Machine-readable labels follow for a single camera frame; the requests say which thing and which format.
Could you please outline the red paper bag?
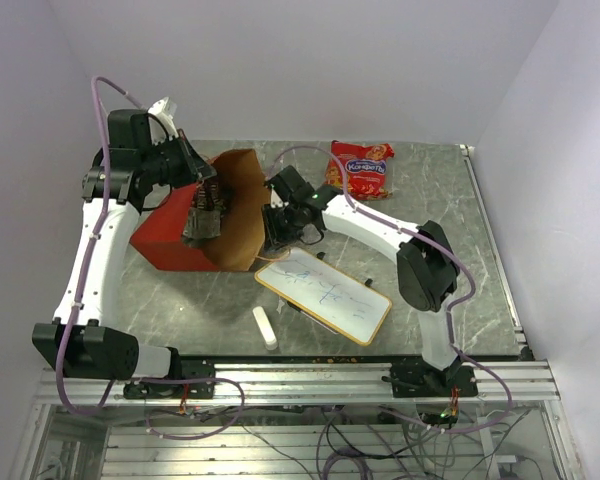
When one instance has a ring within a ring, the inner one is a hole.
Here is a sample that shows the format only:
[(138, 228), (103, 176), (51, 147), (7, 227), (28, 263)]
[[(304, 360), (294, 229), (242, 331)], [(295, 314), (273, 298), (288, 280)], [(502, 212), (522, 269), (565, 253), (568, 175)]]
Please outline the red paper bag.
[(253, 149), (233, 149), (212, 159), (217, 175), (173, 190), (149, 214), (130, 245), (158, 270), (244, 272), (268, 253), (262, 207), (271, 201)]

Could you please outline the red candy snack bag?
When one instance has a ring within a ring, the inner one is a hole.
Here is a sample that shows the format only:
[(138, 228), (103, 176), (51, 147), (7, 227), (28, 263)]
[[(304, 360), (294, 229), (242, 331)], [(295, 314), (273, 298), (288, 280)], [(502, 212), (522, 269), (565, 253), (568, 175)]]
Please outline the red candy snack bag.
[(391, 193), (386, 188), (387, 162), (395, 152), (390, 144), (381, 143), (371, 146), (333, 141), (331, 154), (337, 160), (330, 159), (325, 182), (337, 188), (343, 186), (342, 165), (347, 174), (347, 189), (356, 200), (376, 200), (388, 198)]

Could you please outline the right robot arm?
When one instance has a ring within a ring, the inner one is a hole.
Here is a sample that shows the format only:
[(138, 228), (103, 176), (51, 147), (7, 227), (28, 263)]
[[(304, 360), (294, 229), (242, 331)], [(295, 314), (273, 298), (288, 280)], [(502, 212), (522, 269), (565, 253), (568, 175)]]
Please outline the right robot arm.
[(287, 166), (264, 181), (281, 204), (262, 208), (265, 247), (280, 249), (298, 242), (305, 227), (345, 235), (393, 262), (402, 299), (418, 313), (422, 338), (422, 387), (445, 394), (456, 383), (461, 360), (447, 308), (454, 300), (459, 267), (449, 257), (450, 243), (434, 222), (399, 221), (354, 200), (338, 187), (317, 188)]

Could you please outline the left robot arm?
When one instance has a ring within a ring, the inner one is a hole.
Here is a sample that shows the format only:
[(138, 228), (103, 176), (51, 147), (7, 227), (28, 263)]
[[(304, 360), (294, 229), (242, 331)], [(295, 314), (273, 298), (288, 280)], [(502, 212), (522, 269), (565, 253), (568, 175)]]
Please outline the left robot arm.
[(162, 397), (183, 387), (175, 349), (142, 345), (117, 328), (125, 252), (146, 197), (157, 186), (179, 189), (215, 174), (176, 128), (175, 109), (163, 98), (147, 110), (108, 115), (108, 148), (96, 154), (82, 182), (82, 230), (68, 285), (52, 321), (32, 333), (38, 352), (65, 377), (148, 377)]

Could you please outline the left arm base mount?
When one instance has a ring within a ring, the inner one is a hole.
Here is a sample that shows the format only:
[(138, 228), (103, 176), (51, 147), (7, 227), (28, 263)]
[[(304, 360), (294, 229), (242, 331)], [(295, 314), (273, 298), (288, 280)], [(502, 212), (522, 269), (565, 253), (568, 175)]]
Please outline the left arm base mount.
[(181, 361), (166, 377), (142, 377), (127, 382), (122, 396), (126, 400), (211, 399), (216, 369), (208, 360)]

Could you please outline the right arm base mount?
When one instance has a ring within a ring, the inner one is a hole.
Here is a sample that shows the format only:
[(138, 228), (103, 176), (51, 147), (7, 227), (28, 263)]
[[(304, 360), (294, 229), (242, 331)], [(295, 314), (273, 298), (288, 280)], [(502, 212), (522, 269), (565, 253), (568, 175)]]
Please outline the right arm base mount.
[(476, 397), (478, 388), (474, 370), (457, 358), (450, 367), (438, 370), (421, 357), (410, 356), (393, 362), (381, 380), (388, 383), (395, 398)]

